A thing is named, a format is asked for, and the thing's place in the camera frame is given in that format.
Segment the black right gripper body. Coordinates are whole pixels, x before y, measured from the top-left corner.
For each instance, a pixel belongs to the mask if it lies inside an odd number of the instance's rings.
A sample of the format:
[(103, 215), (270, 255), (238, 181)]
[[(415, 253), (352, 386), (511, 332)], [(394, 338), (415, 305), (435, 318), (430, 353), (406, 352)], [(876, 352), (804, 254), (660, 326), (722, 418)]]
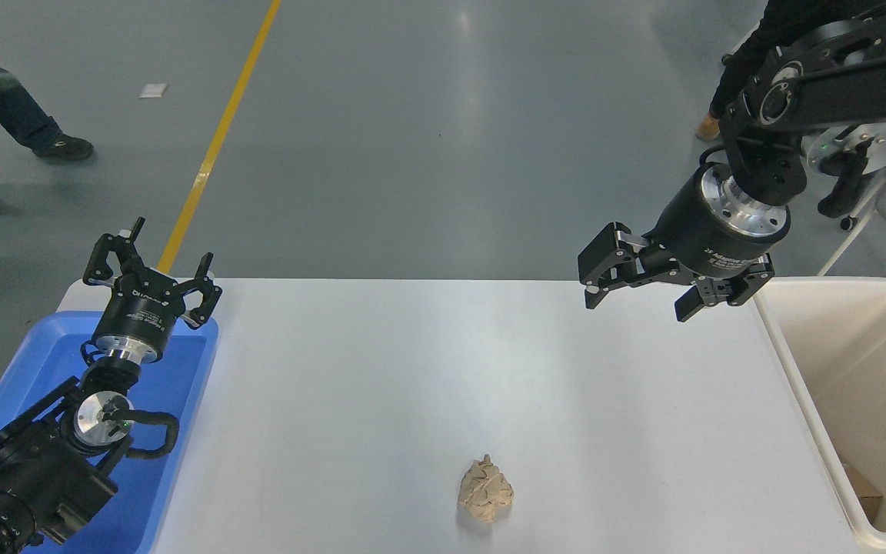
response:
[(667, 204), (643, 250), (644, 270), (711, 279), (770, 279), (778, 207), (753, 199), (728, 168), (699, 168)]

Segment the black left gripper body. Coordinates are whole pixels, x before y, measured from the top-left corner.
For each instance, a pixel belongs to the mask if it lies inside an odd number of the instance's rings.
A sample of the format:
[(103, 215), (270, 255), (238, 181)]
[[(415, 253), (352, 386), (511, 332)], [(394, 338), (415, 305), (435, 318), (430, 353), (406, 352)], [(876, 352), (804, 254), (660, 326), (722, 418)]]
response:
[(151, 269), (116, 278), (112, 297), (94, 332), (95, 346), (102, 347), (114, 337), (127, 337), (150, 347), (166, 347), (182, 314), (176, 285), (172, 277)]

